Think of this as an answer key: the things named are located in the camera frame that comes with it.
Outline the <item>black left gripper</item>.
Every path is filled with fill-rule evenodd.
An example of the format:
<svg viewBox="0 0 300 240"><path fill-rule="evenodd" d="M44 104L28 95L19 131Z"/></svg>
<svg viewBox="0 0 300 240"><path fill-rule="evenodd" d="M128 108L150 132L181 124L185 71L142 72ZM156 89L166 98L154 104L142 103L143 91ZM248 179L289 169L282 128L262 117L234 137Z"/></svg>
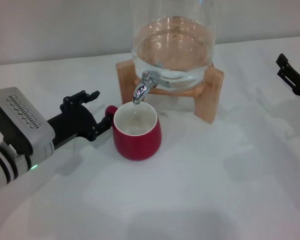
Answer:
<svg viewBox="0 0 300 240"><path fill-rule="evenodd" d="M97 123L91 112L83 106L83 103L94 101L99 95L98 90L91 94L82 90L63 99L61 113L48 120L55 132L52 140L55 150L77 137L92 142L112 127L113 115L105 116Z"/></svg>

